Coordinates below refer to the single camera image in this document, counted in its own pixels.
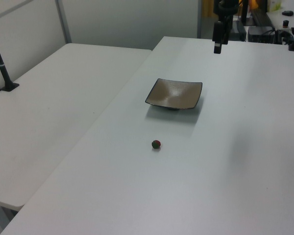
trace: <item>square plate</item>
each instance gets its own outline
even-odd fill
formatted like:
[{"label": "square plate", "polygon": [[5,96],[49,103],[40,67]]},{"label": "square plate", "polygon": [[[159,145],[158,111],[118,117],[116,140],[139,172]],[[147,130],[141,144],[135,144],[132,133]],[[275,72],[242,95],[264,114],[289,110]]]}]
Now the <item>square plate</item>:
[{"label": "square plate", "polygon": [[193,109],[200,98],[202,82],[179,82],[158,78],[145,102],[169,109]]}]

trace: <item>table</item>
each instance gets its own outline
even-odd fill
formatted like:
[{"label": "table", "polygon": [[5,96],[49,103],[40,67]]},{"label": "table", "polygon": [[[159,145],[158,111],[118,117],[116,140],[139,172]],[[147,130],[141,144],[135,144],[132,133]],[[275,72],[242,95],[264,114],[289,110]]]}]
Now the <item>table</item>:
[{"label": "table", "polygon": [[[163,38],[2,235],[294,235],[294,52],[213,48]],[[157,78],[197,107],[145,104]]]},{"label": "table", "polygon": [[293,16],[283,16],[283,11],[294,11],[294,0],[282,0],[281,9],[278,11],[268,12],[268,16],[272,21],[273,26],[276,29],[282,28],[283,21],[288,20],[289,27],[294,27],[294,15]]},{"label": "table", "polygon": [[67,44],[0,92],[0,206],[30,199],[149,54]]}]

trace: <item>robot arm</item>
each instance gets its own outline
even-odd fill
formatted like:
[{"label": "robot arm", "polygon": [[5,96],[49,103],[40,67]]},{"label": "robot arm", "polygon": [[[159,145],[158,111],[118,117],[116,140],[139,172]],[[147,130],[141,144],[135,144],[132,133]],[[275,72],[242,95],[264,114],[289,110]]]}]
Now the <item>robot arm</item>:
[{"label": "robot arm", "polygon": [[219,20],[215,22],[212,41],[215,54],[221,53],[222,44],[227,44],[233,24],[233,15],[238,12],[239,0],[214,0],[214,13]]}]

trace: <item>white desk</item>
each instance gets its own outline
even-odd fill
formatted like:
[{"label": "white desk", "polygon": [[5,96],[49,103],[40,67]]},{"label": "white desk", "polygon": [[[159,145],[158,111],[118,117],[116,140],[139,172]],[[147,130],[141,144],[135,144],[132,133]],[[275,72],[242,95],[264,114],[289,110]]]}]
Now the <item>white desk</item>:
[{"label": "white desk", "polygon": [[283,16],[283,11],[294,11],[294,0],[283,0],[281,9],[278,11],[268,12],[268,16],[272,21],[275,28],[281,28],[284,20],[288,20],[289,27],[294,27],[294,15],[293,16]]},{"label": "white desk", "polygon": [[149,50],[68,44],[0,92],[0,205],[19,210]]},{"label": "white desk", "polygon": [[[294,235],[294,52],[213,47],[164,38],[2,235]],[[197,108],[145,104],[159,77]]]}]

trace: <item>wall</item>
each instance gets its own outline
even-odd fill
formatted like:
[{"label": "wall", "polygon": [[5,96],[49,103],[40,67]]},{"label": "wall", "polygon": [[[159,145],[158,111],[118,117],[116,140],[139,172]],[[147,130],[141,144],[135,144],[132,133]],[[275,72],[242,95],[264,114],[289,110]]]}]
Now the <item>wall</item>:
[{"label": "wall", "polygon": [[0,52],[12,81],[64,44],[55,0],[34,0],[0,18]]},{"label": "wall", "polygon": [[0,0],[0,17],[29,3],[31,0]]},{"label": "wall", "polygon": [[197,37],[201,0],[59,0],[73,43],[154,49],[163,36]]}]

